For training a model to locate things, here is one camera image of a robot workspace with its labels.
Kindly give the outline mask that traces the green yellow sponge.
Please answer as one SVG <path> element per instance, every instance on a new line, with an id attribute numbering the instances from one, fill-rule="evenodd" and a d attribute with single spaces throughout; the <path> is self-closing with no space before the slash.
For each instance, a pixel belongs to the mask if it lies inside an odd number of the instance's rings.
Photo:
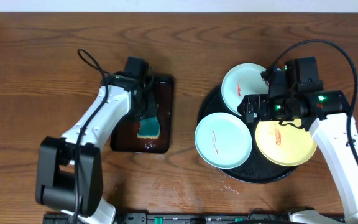
<path id="1" fill-rule="evenodd" d="M 137 137 L 141 139 L 158 139 L 160 136 L 160 123 L 156 116 L 140 121 Z"/>

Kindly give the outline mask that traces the yellow plate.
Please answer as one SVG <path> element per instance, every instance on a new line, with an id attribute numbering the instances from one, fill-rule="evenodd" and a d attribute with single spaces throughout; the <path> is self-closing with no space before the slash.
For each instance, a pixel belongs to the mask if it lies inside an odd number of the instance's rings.
<path id="1" fill-rule="evenodd" d="M 317 144 L 300 119 L 292 121 L 295 127 L 284 122 L 260 121 L 255 129 L 255 142 L 259 151 L 270 161 L 281 166 L 298 166 L 310 159 Z"/>

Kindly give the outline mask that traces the mint plate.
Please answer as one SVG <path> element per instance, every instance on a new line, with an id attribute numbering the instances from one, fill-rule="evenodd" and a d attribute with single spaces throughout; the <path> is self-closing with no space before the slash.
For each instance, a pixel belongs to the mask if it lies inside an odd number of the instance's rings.
<path id="1" fill-rule="evenodd" d="M 237 107 L 246 95 L 267 94 L 269 88 L 261 77 L 265 68 L 254 63 L 243 63 L 230 69 L 223 78 L 221 95 L 225 105 L 236 115 Z"/>
<path id="2" fill-rule="evenodd" d="M 195 147 L 199 155 L 219 169 L 232 169 L 245 163 L 252 146 L 249 128 L 229 113 L 209 114 L 195 130 Z"/>

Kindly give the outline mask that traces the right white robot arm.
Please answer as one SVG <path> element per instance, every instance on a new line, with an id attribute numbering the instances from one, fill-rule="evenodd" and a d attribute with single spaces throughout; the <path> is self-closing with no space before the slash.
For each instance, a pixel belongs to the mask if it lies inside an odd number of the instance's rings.
<path id="1" fill-rule="evenodd" d="M 329 167 L 346 223 L 358 223 L 358 133 L 342 91 L 246 95 L 237 111 L 247 122 L 279 121 L 286 126 L 300 119 Z"/>

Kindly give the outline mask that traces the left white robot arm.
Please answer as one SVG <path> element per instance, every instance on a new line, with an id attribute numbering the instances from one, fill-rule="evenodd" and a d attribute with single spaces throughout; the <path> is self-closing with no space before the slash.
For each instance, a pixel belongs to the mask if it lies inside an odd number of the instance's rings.
<path id="1" fill-rule="evenodd" d="M 156 116 L 154 80 L 118 73 L 103 77 L 98 96 L 60 138 L 40 144 L 35 200 L 68 214 L 67 223 L 112 223 L 115 208 L 102 198 L 101 151 L 116 125 L 131 114 Z"/>

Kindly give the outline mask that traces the dark brown rectangular tray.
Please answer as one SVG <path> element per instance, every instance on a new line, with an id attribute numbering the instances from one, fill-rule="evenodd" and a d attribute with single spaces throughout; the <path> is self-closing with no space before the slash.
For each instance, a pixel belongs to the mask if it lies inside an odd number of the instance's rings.
<path id="1" fill-rule="evenodd" d="M 163 154 L 170 147 L 174 78 L 158 74 L 146 81 L 152 87 L 145 92 L 141 107 L 125 115 L 111 133 L 113 151 Z"/>

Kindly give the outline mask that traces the round black tray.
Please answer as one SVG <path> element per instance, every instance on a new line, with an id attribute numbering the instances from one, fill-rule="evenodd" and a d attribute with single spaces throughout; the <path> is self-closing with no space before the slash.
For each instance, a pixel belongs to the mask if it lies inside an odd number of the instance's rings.
<path id="1" fill-rule="evenodd" d="M 217 85 L 213 88 L 202 102 L 198 113 L 197 123 L 207 115 L 213 113 L 229 113 L 242 119 L 225 105 L 221 96 L 221 85 Z M 281 166 L 268 160 L 260 152 L 255 141 L 255 130 L 258 122 L 245 123 L 245 125 L 249 128 L 253 141 L 249 158 L 240 166 L 232 169 L 220 169 L 221 172 L 242 182 L 267 184 L 285 178 L 298 168 L 298 166 Z"/>

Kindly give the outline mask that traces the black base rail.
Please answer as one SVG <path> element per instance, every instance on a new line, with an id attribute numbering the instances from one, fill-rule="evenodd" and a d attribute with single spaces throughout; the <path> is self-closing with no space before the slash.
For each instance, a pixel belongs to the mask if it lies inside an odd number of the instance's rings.
<path id="1" fill-rule="evenodd" d="M 224 224 L 247 221 L 256 223 L 276 221 L 284 223 L 289 216 L 284 214 L 262 213 L 261 210 L 246 215 L 172 215 L 146 213 L 118 213 L 114 224 Z"/>

